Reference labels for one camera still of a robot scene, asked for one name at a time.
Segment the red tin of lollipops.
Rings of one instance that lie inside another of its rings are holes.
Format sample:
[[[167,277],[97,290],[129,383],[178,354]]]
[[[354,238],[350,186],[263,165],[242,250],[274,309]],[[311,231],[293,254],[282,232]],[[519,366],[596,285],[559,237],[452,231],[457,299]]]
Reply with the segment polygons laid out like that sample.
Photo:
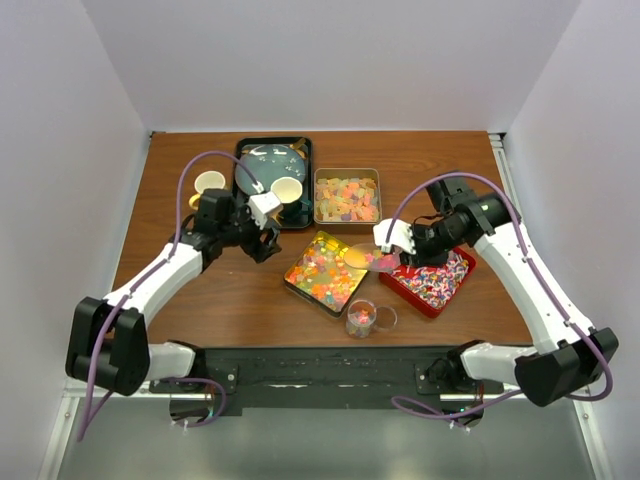
[[[461,248],[439,267],[400,266],[380,273],[380,282],[426,317],[435,319],[450,304],[476,268],[476,259]]]

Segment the clear plastic scoop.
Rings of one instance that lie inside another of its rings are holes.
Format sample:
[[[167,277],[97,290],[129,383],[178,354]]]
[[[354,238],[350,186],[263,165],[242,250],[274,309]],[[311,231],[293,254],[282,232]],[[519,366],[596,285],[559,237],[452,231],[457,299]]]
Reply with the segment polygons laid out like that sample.
[[[370,272],[392,272],[401,265],[399,253],[385,253],[372,243],[349,247],[343,260],[351,268]]]

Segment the gold tin of star candies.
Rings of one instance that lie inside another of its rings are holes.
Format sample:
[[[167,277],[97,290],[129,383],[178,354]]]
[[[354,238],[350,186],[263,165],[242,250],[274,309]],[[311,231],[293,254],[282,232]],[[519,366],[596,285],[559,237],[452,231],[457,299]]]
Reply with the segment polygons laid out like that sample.
[[[349,246],[318,231],[284,274],[285,286],[333,318],[339,318],[368,275],[344,260]]]

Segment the silver tin of gummies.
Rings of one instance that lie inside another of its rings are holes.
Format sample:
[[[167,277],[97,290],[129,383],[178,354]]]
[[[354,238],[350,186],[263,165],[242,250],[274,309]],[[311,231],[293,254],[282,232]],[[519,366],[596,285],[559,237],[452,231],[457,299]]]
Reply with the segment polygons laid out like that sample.
[[[321,225],[375,225],[382,219],[374,168],[319,168],[313,180],[313,217]]]

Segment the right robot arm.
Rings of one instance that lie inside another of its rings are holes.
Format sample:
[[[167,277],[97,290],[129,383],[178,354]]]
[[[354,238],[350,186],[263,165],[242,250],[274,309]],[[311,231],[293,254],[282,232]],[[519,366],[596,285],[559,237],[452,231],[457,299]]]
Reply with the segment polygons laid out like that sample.
[[[436,216],[429,225],[401,220],[406,202],[374,229],[378,246],[396,249],[404,265],[423,267],[466,244],[493,270],[525,321],[529,347],[474,340],[434,362],[429,374],[459,393],[480,381],[513,385],[533,404],[560,398],[598,402],[613,391],[609,362],[619,340],[598,329],[569,299],[536,252],[513,202],[481,175],[452,171],[411,191],[430,197]]]

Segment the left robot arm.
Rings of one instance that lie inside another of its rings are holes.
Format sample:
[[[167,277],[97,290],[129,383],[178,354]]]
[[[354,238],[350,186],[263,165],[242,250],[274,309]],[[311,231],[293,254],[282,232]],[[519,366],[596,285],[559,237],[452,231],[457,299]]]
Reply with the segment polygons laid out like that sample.
[[[273,192],[239,202],[227,190],[206,190],[156,259],[119,289],[102,298],[86,297],[76,306],[66,374],[88,388],[124,396],[146,381],[165,379],[185,392],[200,390],[207,380],[200,349],[177,341],[152,344],[147,330],[224,249],[239,247],[257,263],[280,252],[274,218],[281,208]]]

